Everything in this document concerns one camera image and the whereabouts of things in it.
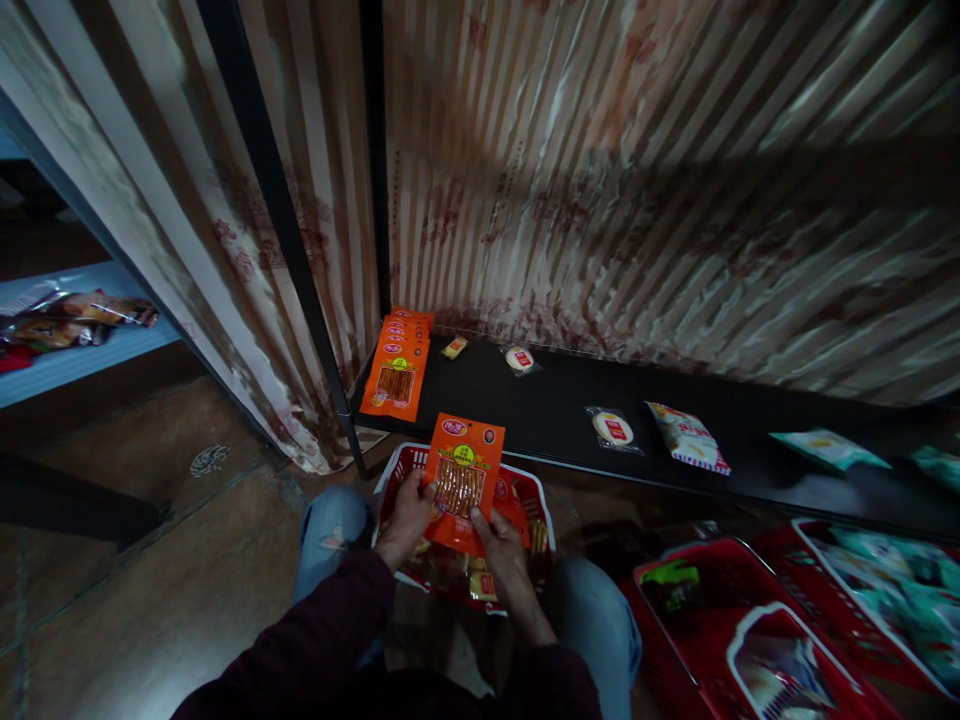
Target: person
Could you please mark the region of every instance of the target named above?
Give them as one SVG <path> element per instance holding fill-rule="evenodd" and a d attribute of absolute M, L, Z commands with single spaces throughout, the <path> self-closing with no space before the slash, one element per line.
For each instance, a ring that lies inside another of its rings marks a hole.
<path fill-rule="evenodd" d="M 631 716 L 641 642 L 626 598 L 596 565 L 560 561 L 541 608 L 517 531 L 493 511 L 471 519 L 498 598 L 513 623 L 517 661 L 503 697 L 476 699 L 421 668 L 386 672 L 381 633 L 394 573 L 430 522 L 435 488 L 415 470 L 398 490 L 393 522 L 362 547 L 371 518 L 363 498 L 333 487 L 307 509 L 293 607 L 216 680 L 194 691 L 174 720 L 409 717 L 599 718 Z"/>

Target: basket of snacks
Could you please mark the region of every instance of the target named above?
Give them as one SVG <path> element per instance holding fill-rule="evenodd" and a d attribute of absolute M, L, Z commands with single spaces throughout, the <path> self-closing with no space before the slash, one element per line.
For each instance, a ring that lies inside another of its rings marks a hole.
<path fill-rule="evenodd" d="M 755 547 L 861 668 L 960 700 L 956 551 L 804 519 Z"/>
<path fill-rule="evenodd" d="M 744 543 L 669 551 L 621 584 L 665 717 L 892 720 L 896 711 Z"/>
<path fill-rule="evenodd" d="M 404 443 L 387 463 L 376 497 L 379 500 L 373 544 L 393 517 L 397 490 L 412 470 L 427 465 L 429 445 Z M 536 476 L 500 464 L 493 507 L 509 518 L 529 542 L 527 566 L 534 587 L 540 592 L 553 567 L 556 541 L 553 524 Z M 422 538 L 414 554 L 397 571 L 397 579 L 424 592 L 443 595 L 489 615 L 506 615 L 496 597 L 493 578 L 481 557 Z"/>

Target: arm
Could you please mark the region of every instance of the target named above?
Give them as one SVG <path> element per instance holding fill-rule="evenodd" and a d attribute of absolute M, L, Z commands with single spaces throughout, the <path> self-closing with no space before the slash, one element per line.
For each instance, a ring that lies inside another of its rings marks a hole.
<path fill-rule="evenodd" d="M 397 493 L 390 530 L 373 551 L 349 553 L 337 572 L 257 637 L 218 679 L 188 697 L 174 720 L 285 717 L 332 703 L 393 612 L 393 574 L 430 521 L 435 490 L 414 471 Z"/>
<path fill-rule="evenodd" d="M 524 652 L 524 717 L 595 718 L 602 720 L 597 686 L 579 653 L 557 643 L 557 636 L 543 613 L 527 574 L 520 536 L 508 520 L 491 511 L 488 524 L 478 508 L 470 513 L 487 551 L 497 597 L 513 623 L 517 642 Z"/>

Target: curtain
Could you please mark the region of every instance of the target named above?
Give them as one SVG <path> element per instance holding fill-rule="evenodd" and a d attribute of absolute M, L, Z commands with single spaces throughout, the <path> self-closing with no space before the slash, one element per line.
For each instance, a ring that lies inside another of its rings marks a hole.
<path fill-rule="evenodd" d="M 240 5 L 349 389 L 378 329 L 356 4 Z M 4 91 L 166 321 L 300 467 L 339 468 L 345 439 L 195 2 L 29 0 L 0 16 Z"/>
<path fill-rule="evenodd" d="M 949 5 L 386 0 L 393 297 L 621 362 L 957 388 Z"/>

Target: maroon sweater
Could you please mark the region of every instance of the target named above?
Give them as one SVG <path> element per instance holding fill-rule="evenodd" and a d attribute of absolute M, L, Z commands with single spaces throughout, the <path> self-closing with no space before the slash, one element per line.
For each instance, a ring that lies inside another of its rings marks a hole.
<path fill-rule="evenodd" d="M 602 720 L 586 663 L 559 645 L 527 653 L 522 676 L 511 678 L 504 699 L 478 701 L 428 670 L 356 670 L 393 613 L 395 595 L 396 581 L 379 555 L 351 552 L 335 575 L 260 633 L 223 675 L 184 700 L 173 720 L 511 715 Z"/>

